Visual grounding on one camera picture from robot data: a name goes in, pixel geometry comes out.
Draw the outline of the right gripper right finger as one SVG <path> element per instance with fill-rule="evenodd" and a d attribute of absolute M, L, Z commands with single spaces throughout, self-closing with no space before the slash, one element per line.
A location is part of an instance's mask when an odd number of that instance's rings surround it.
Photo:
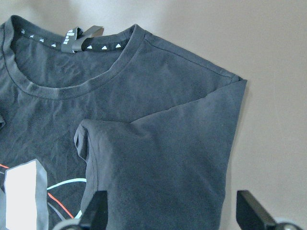
<path fill-rule="evenodd" d="M 237 191 L 236 221 L 241 230 L 279 229 L 279 224 L 249 190 Z"/>

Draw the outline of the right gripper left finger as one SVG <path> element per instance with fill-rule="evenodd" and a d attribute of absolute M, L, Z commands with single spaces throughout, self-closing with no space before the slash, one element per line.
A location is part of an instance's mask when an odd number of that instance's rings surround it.
<path fill-rule="evenodd" d="M 77 225 L 78 230 L 105 230 L 107 223 L 107 191 L 96 191 Z"/>

